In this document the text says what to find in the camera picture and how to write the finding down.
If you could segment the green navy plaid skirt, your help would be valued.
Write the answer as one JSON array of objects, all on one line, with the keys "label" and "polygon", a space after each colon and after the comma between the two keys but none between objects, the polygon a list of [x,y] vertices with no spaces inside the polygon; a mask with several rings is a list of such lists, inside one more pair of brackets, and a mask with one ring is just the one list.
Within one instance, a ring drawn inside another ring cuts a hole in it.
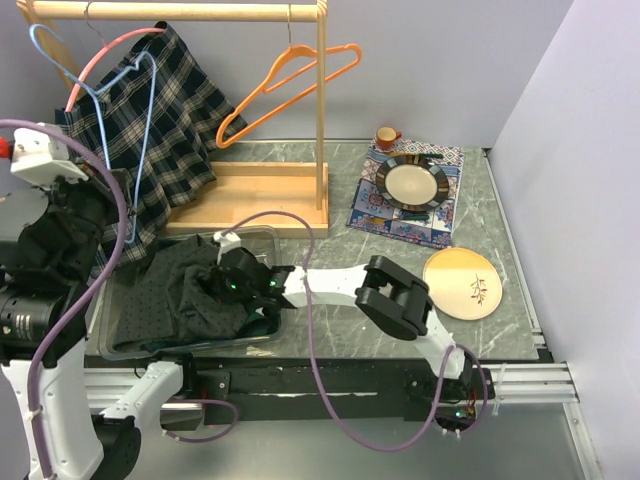
[{"label": "green navy plaid skirt", "polygon": [[239,330],[234,338],[230,339],[163,339],[146,341],[142,344],[143,351],[152,353],[159,351],[186,351],[205,350],[218,347],[230,347],[247,342],[258,341],[276,334],[281,327],[281,315],[262,315],[259,312],[252,313],[247,322]]}]

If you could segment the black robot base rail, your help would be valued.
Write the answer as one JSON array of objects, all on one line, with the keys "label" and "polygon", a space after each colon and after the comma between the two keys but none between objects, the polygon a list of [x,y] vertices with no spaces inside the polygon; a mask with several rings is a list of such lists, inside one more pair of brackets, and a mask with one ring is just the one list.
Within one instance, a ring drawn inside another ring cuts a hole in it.
[{"label": "black robot base rail", "polygon": [[197,358],[188,396],[215,400],[208,425],[223,425],[237,408],[243,421],[342,419],[424,420],[434,400],[445,408],[478,406],[484,398],[441,400],[442,382],[420,359]]}]

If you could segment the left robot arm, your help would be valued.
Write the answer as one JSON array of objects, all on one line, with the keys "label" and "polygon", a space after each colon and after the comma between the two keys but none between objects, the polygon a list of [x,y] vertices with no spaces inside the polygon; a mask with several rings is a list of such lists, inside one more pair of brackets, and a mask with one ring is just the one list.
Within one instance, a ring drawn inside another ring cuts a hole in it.
[{"label": "left robot arm", "polygon": [[115,180],[55,175],[1,202],[1,371],[26,434],[32,479],[124,479],[163,404],[198,392],[179,360],[151,363],[110,407],[93,413],[84,378],[89,277],[105,227],[126,215]]}]

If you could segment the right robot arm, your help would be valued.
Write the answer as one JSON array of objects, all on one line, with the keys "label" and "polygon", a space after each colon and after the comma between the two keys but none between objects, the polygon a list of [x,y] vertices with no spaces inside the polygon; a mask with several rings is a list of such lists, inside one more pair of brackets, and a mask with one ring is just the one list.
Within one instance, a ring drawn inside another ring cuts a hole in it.
[{"label": "right robot arm", "polygon": [[343,269],[269,267],[236,247],[223,252],[210,272],[205,291],[223,304],[268,313],[320,305],[355,307],[385,334],[414,344],[438,382],[442,401],[492,397],[488,372],[446,330],[427,284],[384,256]]}]

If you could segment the grey dotted skirt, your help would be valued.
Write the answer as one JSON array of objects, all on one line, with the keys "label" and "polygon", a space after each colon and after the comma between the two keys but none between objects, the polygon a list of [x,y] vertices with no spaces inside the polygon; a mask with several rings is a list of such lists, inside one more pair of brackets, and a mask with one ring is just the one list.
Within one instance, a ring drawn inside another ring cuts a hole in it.
[{"label": "grey dotted skirt", "polygon": [[207,293],[218,247],[193,235],[157,251],[121,304],[114,338],[118,350],[146,341],[234,338],[252,313]]}]

